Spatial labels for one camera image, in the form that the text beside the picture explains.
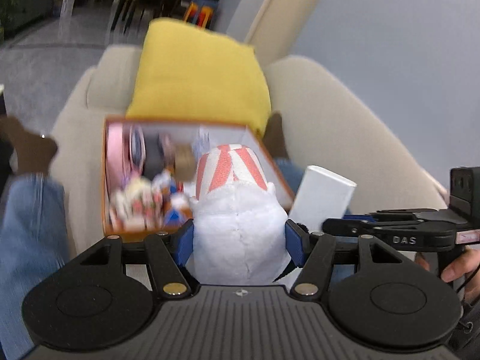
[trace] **yellow pillow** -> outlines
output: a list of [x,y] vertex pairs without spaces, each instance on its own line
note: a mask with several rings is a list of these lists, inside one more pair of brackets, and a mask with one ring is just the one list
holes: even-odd
[[179,20],[151,22],[127,117],[241,123],[261,137],[270,111],[252,47]]

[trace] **red and white striped plush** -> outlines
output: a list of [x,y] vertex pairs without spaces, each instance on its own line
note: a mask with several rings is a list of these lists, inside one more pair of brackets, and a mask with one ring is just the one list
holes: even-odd
[[200,158],[196,198],[199,200],[207,193],[239,180],[267,191],[265,174],[252,149],[239,144],[220,145]]

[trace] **stuffed toy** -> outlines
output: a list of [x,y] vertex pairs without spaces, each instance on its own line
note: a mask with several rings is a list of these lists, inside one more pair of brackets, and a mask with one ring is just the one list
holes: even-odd
[[267,285],[290,262],[287,214],[248,147],[221,145],[197,167],[189,272],[210,285]]

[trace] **orange box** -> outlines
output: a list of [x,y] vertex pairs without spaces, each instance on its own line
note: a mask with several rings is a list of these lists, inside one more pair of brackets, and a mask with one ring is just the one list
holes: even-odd
[[106,177],[106,153],[107,153],[107,132],[111,123],[123,123],[124,128],[130,128],[132,125],[139,125],[145,133],[154,131],[155,133],[167,133],[176,144],[192,143],[198,136],[200,130],[208,131],[210,142],[214,146],[222,144],[243,144],[250,147],[257,155],[260,165],[263,168],[268,182],[275,184],[278,202],[288,212],[292,206],[294,194],[285,182],[282,174],[275,165],[270,154],[263,144],[255,138],[248,126],[231,123],[218,123],[208,121],[186,121],[169,119],[150,119],[150,118],[132,118],[126,119],[119,116],[108,116],[105,118],[103,132],[103,155],[102,155],[102,223],[103,233],[108,235],[120,235],[126,242],[136,242],[142,240],[149,234],[166,231],[169,233],[178,230],[177,227],[162,227],[155,229],[145,229],[144,231],[131,231],[127,229],[115,230],[110,221],[109,215],[109,196],[107,193]]

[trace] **round black disc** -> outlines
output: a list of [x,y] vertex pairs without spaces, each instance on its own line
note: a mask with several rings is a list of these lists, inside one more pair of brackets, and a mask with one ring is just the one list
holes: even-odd
[[460,318],[455,292],[432,274],[404,264],[359,271],[330,293],[337,323],[376,347],[420,349],[445,340]]
[[132,336],[152,309],[152,295],[141,283],[96,266],[42,282],[25,297],[22,314],[34,341],[85,351]]

